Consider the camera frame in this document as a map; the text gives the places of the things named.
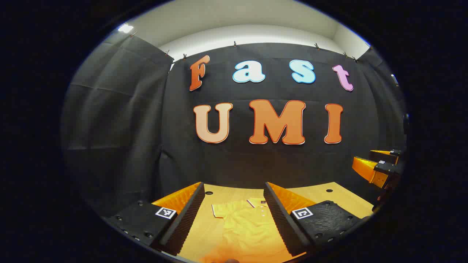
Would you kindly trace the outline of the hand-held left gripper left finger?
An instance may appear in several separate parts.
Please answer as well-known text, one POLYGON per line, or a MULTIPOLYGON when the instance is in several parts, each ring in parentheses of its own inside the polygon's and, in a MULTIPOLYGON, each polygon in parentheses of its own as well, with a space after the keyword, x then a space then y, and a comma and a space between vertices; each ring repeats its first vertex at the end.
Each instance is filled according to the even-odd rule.
POLYGON ((144 246, 180 253, 205 197, 204 183, 182 188, 152 203, 136 201, 104 220, 144 246))

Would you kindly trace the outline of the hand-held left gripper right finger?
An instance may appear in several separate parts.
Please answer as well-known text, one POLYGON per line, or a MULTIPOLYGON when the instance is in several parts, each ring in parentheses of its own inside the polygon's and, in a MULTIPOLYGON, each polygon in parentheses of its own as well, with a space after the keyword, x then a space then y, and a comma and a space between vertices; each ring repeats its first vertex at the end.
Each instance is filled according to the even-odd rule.
POLYGON ((329 250, 359 228, 364 219, 326 200, 319 203, 272 183, 263 195, 287 251, 297 256, 329 250))

